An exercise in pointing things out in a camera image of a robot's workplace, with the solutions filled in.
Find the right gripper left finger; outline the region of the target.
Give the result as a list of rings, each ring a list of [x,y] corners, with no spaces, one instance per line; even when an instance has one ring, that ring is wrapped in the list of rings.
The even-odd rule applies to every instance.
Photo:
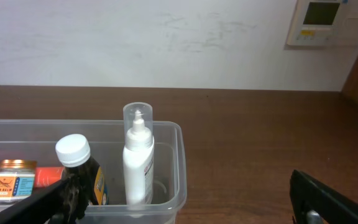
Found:
[[[78,175],[70,174],[0,212],[0,224],[75,223],[88,206]]]

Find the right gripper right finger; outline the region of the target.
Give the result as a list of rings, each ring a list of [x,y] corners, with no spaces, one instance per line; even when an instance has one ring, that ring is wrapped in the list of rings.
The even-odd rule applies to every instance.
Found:
[[[358,203],[303,171],[291,174],[290,200],[294,224],[358,224]]]

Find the orange tube white cap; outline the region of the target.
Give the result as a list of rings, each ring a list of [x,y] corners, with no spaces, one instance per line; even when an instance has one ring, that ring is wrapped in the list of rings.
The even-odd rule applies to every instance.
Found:
[[[35,188],[48,187],[62,178],[64,167],[38,167],[35,170]]]

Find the dark bottle white cap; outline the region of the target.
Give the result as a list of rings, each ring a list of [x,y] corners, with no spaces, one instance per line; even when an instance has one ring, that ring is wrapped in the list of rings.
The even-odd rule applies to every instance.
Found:
[[[66,173],[80,176],[89,205],[107,205],[108,186],[100,164],[91,156],[87,138],[82,134],[69,134],[55,145],[58,160]]]

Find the small gold lid jar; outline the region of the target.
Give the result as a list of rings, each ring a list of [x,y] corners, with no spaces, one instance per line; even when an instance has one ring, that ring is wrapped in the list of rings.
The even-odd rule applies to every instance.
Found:
[[[5,159],[0,162],[0,203],[14,203],[32,195],[36,161]]]

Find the white lotion bottle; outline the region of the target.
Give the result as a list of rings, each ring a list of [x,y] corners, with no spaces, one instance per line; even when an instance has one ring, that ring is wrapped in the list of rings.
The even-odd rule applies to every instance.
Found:
[[[123,107],[124,148],[122,152],[126,203],[150,204],[154,193],[153,111],[148,103]]]

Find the wall control panel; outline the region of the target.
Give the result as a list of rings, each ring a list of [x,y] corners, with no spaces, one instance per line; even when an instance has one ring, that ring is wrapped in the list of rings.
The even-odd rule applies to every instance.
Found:
[[[358,0],[297,0],[286,44],[358,46]]]

